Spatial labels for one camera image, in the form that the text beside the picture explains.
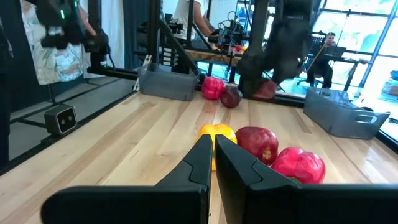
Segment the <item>gray basket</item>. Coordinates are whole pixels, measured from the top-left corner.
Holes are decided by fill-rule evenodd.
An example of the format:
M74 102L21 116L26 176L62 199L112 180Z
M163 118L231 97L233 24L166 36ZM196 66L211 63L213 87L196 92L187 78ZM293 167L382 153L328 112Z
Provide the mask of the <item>gray basket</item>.
M192 100L197 84L194 74L166 72L155 63L141 67L138 78L142 94L182 101Z
M318 88L308 89L304 113L329 134L358 139L372 139L390 115L355 106L344 91Z

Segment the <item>wooden tabletop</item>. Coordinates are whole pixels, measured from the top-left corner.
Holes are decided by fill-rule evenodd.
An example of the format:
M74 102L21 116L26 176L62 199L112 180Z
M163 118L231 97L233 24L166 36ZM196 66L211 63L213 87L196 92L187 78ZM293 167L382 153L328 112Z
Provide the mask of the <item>wooden tabletop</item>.
M227 110L200 93L191 102L135 94L0 177L0 223L40 223L44 200L69 186L155 185L211 123L262 126L276 133L280 149L317 153L325 183L398 182L398 156L385 145L331 137L302 109L243 100ZM226 223L214 174L210 212L210 223Z
M221 55L216 53L209 53L209 52L201 52L198 50L185 50L189 56L191 56L194 60L202 60L206 62L213 62L213 63L222 63L229 65L229 61L231 60L230 56ZM238 61L241 60L242 57L235 56L232 59L231 65L237 66Z

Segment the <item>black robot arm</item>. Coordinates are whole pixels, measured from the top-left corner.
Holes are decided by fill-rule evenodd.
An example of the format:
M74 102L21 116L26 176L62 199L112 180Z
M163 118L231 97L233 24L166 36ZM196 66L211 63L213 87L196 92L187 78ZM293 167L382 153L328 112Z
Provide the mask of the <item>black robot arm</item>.
M268 0L256 0L251 41L238 63L239 88L248 97L272 98L278 84L300 74L310 48L313 0L279 0L275 2L275 19L263 50L268 4ZM272 69L271 81L264 82L263 72Z

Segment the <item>glass panel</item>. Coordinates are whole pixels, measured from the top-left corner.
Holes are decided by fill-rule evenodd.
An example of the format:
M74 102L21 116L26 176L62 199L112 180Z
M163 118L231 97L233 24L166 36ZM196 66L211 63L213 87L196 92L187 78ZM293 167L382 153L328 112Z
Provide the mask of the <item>glass panel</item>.
M361 106L367 106L375 111L391 112L390 118L398 119L398 75L391 71L398 70L398 59L378 56L366 80L362 91ZM398 124L387 120L381 130L395 140L398 140Z
M391 71L398 70L398 59L378 56L366 80L364 90L367 94L378 98L384 84L391 77Z
M253 21L253 12L254 12L254 5L251 6L251 11L250 11L250 23L252 23ZM268 17L268 21L267 21L267 26L266 26L266 31L264 33L264 38L268 39L270 33L271 33L271 27L272 27L272 23L274 22L274 16L272 16L273 14L275 14L275 7L268 7L268 13L269 13L269 17ZM236 8L236 15L238 17L238 21L239 23L244 27L247 23L248 17L246 15L246 10L245 10L245 6L243 3L238 3L238 6ZM247 31L251 30L251 26L249 24L247 24Z
M325 33L334 32L335 41L340 47L371 53L376 47L386 22L385 17L350 15L347 18L346 14L323 12L313 30Z
M380 54L398 55L398 20L394 19L380 48Z
M326 9L390 14L395 0L329 0Z
M370 60L370 55L360 55L360 54L352 54L352 53L344 53L343 57L351 58L355 60L365 59ZM348 79L348 73L354 66L352 63L345 63L345 62L333 62L331 63L333 69L333 83L345 85ZM351 81L351 86L359 86L363 75L365 74L368 65L358 64L358 67L355 70L354 77Z

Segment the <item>red fruit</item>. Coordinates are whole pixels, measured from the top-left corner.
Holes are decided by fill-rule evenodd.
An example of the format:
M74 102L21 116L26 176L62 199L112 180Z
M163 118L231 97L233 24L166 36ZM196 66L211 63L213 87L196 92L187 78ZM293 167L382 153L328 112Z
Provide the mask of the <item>red fruit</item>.
M208 100L218 100L224 91L225 84L218 78L207 77L201 86L201 92Z
M240 52L242 50L242 46L240 46L240 45L235 46L235 50L237 52Z
M278 139L265 128L245 127L236 133L238 145L257 157L265 165L271 165L278 156Z
M265 80L260 86L260 89L258 89L253 96L256 98L271 99L274 97L277 87L278 84L276 84L274 81Z
M321 184L326 173L325 163L318 155L296 147L284 149L271 168L302 184Z
M225 107L235 108L242 100L242 93L235 86L227 86L220 100Z

